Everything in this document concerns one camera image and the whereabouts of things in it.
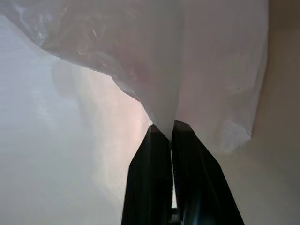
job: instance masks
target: white plastic bag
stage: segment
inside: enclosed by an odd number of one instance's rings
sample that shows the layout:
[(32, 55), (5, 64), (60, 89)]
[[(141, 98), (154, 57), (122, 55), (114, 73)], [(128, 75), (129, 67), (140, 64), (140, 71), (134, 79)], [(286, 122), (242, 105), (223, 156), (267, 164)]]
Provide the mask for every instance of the white plastic bag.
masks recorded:
[(42, 49), (110, 75), (168, 138), (179, 119), (211, 151), (250, 139), (266, 62), (267, 0), (0, 4)]

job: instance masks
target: beige wall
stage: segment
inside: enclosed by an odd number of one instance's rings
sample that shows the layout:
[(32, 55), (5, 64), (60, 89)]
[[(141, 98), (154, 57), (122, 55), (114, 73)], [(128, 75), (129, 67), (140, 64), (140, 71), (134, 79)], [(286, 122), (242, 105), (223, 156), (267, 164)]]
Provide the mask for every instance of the beige wall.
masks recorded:
[(269, 62), (253, 139), (216, 156), (247, 225), (300, 224), (300, 1), (270, 1)]

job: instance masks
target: black object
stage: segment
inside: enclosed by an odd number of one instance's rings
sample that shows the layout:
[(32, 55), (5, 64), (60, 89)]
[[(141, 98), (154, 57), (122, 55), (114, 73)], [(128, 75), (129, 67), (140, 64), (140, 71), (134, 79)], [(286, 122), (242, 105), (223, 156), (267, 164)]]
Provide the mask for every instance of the black object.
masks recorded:
[[(177, 209), (171, 208), (173, 174)], [(188, 124), (175, 121), (172, 143), (149, 127), (129, 166), (121, 224), (244, 223), (219, 163)]]

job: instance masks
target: plastic bag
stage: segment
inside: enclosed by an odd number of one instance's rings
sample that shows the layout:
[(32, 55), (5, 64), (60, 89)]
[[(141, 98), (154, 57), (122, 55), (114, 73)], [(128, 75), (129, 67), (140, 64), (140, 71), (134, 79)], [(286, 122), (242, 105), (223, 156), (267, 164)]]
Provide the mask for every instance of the plastic bag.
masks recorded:
[(170, 139), (189, 123), (211, 151), (251, 137), (267, 0), (4, 0), (1, 13), (63, 60), (110, 75)]

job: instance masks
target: translucent plastic sheet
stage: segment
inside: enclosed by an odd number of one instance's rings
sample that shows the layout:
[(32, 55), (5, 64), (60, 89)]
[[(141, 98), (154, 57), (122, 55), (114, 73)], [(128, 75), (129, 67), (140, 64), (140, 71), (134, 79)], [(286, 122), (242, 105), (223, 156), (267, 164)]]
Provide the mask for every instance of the translucent plastic sheet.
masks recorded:
[(211, 151), (251, 137), (267, 59), (267, 0), (4, 0), (35, 44), (110, 75), (171, 138), (189, 123)]

